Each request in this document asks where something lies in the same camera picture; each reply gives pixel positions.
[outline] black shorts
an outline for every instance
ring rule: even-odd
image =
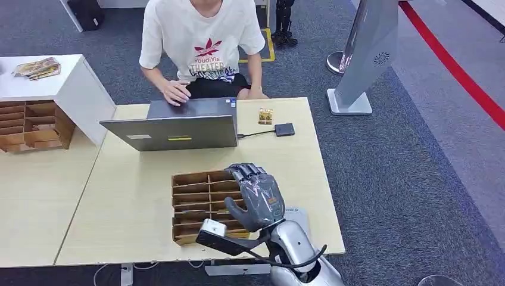
[[[232,83],[224,80],[211,80],[197,78],[186,89],[191,93],[191,98],[236,97],[244,88],[251,89],[245,77],[237,73]]]

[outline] robotic thumb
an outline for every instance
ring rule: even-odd
[[[238,222],[242,226],[244,226],[244,228],[248,232],[255,232],[258,229],[260,229],[259,226],[255,225],[254,220],[251,218],[249,213],[247,213],[245,210],[242,210],[242,208],[237,206],[237,204],[235,203],[235,201],[232,198],[230,198],[230,197],[225,198],[225,206],[226,206],[226,209],[230,212],[230,214],[236,220],[238,220]]]

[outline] gray carpet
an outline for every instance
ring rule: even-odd
[[[460,0],[413,1],[412,6],[456,61],[505,108],[500,32]],[[505,132],[454,80],[403,12],[399,22],[398,57],[392,66],[505,250]]]
[[[346,285],[417,285],[435,273],[467,286],[505,285],[504,253],[392,69],[367,92],[373,115],[330,115],[325,91],[338,79],[324,62],[343,48],[353,9],[348,0],[298,1],[292,31],[300,44],[264,64],[266,94],[309,98],[347,249],[331,262]],[[82,53],[116,103],[158,98],[137,64],[142,11],[109,10],[106,18],[101,30],[78,34],[58,1],[4,1],[0,55]],[[174,76],[169,61],[163,69]],[[97,268],[0,269],[0,285],[90,285]],[[118,285],[118,273],[105,268],[98,285]],[[135,285],[196,284],[270,282],[265,275],[208,277],[187,263],[135,273]]]

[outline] black bag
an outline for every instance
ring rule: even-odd
[[[96,0],[68,0],[67,3],[84,31],[98,30],[104,21],[104,12]]]

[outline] red stripe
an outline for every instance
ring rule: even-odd
[[[489,116],[505,130],[505,111],[486,94],[486,92],[463,70],[456,60],[447,52],[437,37],[428,29],[419,15],[408,2],[400,2],[400,7],[410,19],[421,37],[426,41],[438,59],[444,64],[461,86],[475,99]]]

